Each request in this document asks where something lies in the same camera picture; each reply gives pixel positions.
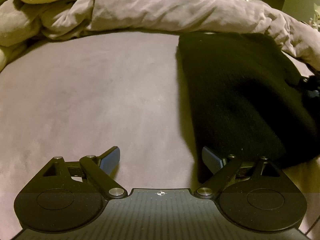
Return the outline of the purple pillow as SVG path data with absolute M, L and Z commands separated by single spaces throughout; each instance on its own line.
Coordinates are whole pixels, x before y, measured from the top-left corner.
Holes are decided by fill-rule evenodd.
M 48 4 L 26 4 L 21 0 L 7 0 L 1 5 L 1 46 L 23 42 L 40 32 L 40 15 Z

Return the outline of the pink bolster pillow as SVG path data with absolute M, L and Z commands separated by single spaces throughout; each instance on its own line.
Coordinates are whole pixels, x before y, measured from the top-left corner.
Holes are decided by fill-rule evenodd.
M 12 56 L 13 56 L 13 50 L 14 50 L 14 48 L 11 48 L 11 47 L 1 47 L 0 48 L 0 72 L 11 61 Z

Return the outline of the purple bed sheet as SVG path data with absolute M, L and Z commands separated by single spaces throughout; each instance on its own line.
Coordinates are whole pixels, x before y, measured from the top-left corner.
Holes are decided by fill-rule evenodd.
M 179 36 L 117 31 L 34 39 L 1 71 L 1 239 L 21 225 L 14 200 L 54 156 L 121 150 L 118 183 L 198 187 Z

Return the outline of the purple crumpled duvet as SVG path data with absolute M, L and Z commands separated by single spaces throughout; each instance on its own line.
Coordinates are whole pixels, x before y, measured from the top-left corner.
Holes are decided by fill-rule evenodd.
M 266 34 L 282 51 L 319 70 L 319 32 L 262 1 L 76 0 L 53 3 L 40 19 L 52 40 L 127 28 Z

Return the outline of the wrapped flower bouquet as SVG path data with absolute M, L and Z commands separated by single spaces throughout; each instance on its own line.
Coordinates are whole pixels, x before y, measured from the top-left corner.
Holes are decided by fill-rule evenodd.
M 308 25 L 317 31 L 320 31 L 320 6 L 316 3 L 313 4 L 314 15 L 310 18 Z

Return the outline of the black knit sweater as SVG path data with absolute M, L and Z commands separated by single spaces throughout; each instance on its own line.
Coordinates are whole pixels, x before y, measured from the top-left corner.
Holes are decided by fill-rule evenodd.
M 204 148 L 222 158 L 267 157 L 282 169 L 319 156 L 319 98 L 270 36 L 186 33 L 178 51 L 200 183 L 213 176 Z

